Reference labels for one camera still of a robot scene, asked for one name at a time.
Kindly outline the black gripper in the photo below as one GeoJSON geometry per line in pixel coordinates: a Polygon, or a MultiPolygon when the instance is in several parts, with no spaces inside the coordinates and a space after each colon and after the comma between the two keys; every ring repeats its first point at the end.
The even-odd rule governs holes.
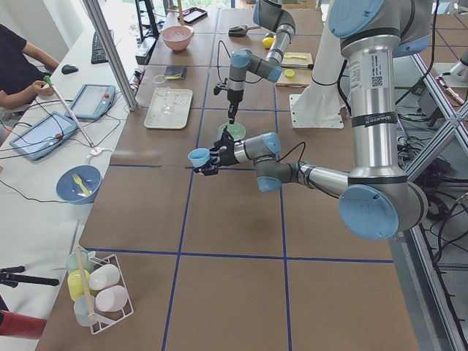
{"type": "Polygon", "coordinates": [[[238,112],[238,105],[243,100],[244,97],[244,90],[235,90],[232,88],[227,89],[227,100],[230,102],[230,106],[228,109],[228,118],[229,124],[234,124],[234,119],[237,116],[238,112]]]}
{"type": "MultiPolygon", "coordinates": [[[[214,142],[215,161],[218,166],[236,165],[238,160],[234,154],[234,138],[227,129],[223,129],[221,136],[214,142]]],[[[192,171],[204,176],[214,176],[218,174],[218,167],[211,162],[205,163],[200,167],[193,167],[192,171]]]]}

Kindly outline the person forearm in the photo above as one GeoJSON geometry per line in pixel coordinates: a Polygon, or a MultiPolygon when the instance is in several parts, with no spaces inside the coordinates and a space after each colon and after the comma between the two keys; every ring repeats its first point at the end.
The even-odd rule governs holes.
{"type": "Polygon", "coordinates": [[[0,92],[0,104],[1,107],[14,110],[23,105],[29,104],[35,97],[36,93],[30,88],[24,89],[16,94],[7,94],[5,91],[0,92]]]}

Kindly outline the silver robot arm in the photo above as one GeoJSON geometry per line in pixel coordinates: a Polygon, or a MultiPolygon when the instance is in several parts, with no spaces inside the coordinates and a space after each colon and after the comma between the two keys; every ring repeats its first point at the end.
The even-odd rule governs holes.
{"type": "Polygon", "coordinates": [[[254,8],[253,21],[275,33],[276,39],[265,58],[260,58],[247,49],[235,51],[231,55],[227,79],[227,99],[230,102],[227,115],[230,124],[235,122],[238,105],[244,96],[247,72],[277,82],[282,73],[284,53],[295,35],[295,21],[289,12],[282,9],[280,1],[258,1],[254,8]]]}
{"type": "Polygon", "coordinates": [[[430,1],[331,2],[309,90],[322,96],[348,68],[354,142],[350,172],[301,160],[282,162],[273,132],[235,140],[227,130],[212,148],[189,153],[192,169],[208,176],[221,166],[250,161],[261,191],[288,183],[318,189],[338,199],[343,223],[368,240],[389,238],[419,224],[428,202],[399,167],[393,60],[426,48],[431,8],[430,1]]]}

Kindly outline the person right hand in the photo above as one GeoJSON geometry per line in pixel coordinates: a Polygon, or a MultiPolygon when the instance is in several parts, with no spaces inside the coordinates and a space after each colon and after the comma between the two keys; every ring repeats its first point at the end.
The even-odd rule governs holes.
{"type": "Polygon", "coordinates": [[[34,94],[48,97],[54,94],[53,89],[43,80],[36,80],[31,84],[34,94]]]}

